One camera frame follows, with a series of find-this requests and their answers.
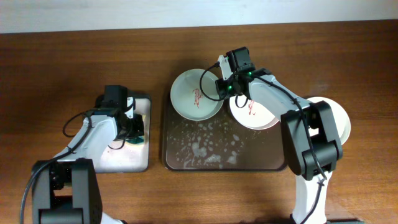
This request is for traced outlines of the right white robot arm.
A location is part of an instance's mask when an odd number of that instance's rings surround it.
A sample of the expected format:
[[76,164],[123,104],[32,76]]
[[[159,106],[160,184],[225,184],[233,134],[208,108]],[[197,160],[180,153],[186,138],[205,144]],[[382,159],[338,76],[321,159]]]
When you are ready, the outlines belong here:
[[280,121],[284,157],[296,175],[291,217],[295,223],[326,223],[328,181],[343,155],[331,106],[297,96],[264,68],[236,72],[215,85],[220,99],[245,95]]

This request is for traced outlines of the pink white plate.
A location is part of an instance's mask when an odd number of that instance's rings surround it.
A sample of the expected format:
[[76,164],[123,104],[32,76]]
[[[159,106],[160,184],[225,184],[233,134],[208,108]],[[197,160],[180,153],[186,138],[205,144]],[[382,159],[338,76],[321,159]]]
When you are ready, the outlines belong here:
[[229,108],[234,119],[249,129],[268,129],[279,122],[268,109],[244,95],[230,98]]

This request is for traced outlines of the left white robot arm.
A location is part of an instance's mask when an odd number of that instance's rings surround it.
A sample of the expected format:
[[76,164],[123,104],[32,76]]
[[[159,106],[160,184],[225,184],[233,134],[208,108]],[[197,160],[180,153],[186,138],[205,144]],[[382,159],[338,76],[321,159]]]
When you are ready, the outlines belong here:
[[144,135],[135,106],[118,104],[80,113],[83,123],[65,149],[37,161],[22,195],[19,221],[24,222],[27,197],[32,197],[34,223],[119,223],[103,211],[95,162],[113,141]]

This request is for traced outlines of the pale green plate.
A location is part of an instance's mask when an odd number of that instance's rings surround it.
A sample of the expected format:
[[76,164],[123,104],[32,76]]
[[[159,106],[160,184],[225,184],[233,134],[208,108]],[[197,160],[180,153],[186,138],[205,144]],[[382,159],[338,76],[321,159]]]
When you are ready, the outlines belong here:
[[201,80],[204,69],[191,69],[180,74],[172,84],[170,99],[177,113],[186,119],[202,121],[211,118],[223,105],[223,101],[209,100],[202,90],[210,98],[218,99],[215,81],[218,79],[211,72],[206,72]]

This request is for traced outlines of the yellow green sponge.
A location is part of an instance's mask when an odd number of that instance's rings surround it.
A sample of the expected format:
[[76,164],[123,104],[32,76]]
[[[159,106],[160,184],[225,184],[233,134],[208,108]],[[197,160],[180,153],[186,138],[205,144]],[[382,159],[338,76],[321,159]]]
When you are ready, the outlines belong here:
[[129,138],[126,140],[126,142],[132,146],[139,146],[139,145],[143,145],[145,143],[145,139],[143,136],[139,136],[136,138]]

